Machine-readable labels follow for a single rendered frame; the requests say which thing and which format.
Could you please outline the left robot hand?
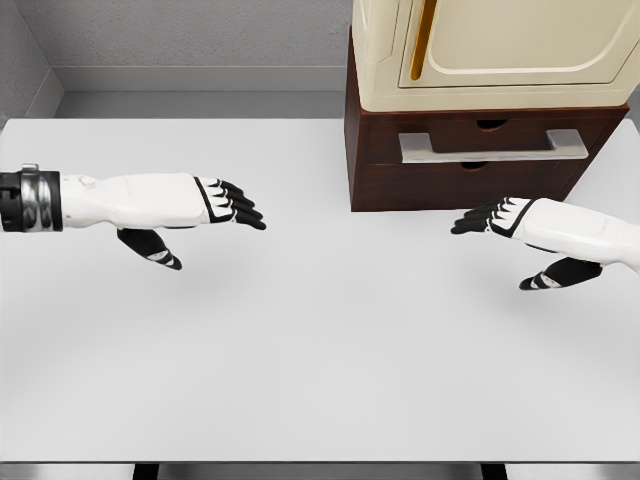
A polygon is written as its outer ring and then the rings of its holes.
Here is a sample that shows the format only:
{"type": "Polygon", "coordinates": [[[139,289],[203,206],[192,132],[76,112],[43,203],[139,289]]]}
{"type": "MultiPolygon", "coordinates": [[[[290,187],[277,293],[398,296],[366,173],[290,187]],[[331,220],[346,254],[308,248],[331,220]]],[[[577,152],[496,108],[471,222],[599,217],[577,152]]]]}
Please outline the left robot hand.
{"type": "Polygon", "coordinates": [[[140,257],[172,270],[182,263],[156,232],[200,225],[238,223],[264,230],[263,215],[236,185],[188,173],[118,177],[121,189],[109,202],[107,221],[117,238],[140,257]]]}

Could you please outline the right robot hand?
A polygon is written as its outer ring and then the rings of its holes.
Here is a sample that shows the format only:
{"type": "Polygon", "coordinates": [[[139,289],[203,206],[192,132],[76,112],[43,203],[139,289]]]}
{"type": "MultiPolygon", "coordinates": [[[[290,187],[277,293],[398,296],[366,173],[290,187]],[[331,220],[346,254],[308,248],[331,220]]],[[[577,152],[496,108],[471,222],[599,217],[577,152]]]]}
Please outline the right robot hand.
{"type": "Polygon", "coordinates": [[[526,245],[566,256],[522,280],[523,291],[574,286],[597,278],[604,257],[596,253],[597,229],[606,216],[546,198],[502,197],[464,213],[451,233],[494,233],[526,245]]]}

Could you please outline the dark brown wooden drawer cabinet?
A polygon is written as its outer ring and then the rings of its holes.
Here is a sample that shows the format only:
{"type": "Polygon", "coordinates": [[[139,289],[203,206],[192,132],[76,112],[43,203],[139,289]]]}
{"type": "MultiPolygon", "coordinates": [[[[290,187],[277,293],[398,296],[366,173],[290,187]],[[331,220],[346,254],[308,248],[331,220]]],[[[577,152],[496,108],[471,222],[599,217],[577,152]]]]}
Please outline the dark brown wooden drawer cabinet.
{"type": "MultiPolygon", "coordinates": [[[[369,164],[366,155],[369,147],[371,127],[381,124],[420,123],[438,120],[462,119],[496,119],[501,115],[508,118],[609,118],[615,123],[611,135],[627,113],[627,101],[617,106],[596,107],[564,107],[564,108],[521,108],[521,109],[488,109],[488,110],[442,110],[442,111],[395,111],[372,112],[364,109],[361,104],[357,71],[354,58],[352,29],[349,33],[349,47],[346,73],[346,97],[344,114],[344,138],[346,148],[346,162],[349,180],[350,202],[357,177],[369,164]]],[[[592,161],[596,154],[584,159],[592,161]]],[[[476,164],[460,163],[465,169],[476,169],[489,162],[476,164]]]]}

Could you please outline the cream retro fridge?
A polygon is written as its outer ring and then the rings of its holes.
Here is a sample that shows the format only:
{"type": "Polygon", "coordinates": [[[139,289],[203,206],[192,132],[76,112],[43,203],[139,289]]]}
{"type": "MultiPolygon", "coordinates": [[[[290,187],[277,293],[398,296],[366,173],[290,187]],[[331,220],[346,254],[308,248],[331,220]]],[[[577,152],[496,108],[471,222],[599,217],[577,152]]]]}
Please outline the cream retro fridge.
{"type": "Polygon", "coordinates": [[[617,106],[640,85],[640,0],[438,0],[421,78],[423,0],[354,0],[372,112],[617,106]]]}

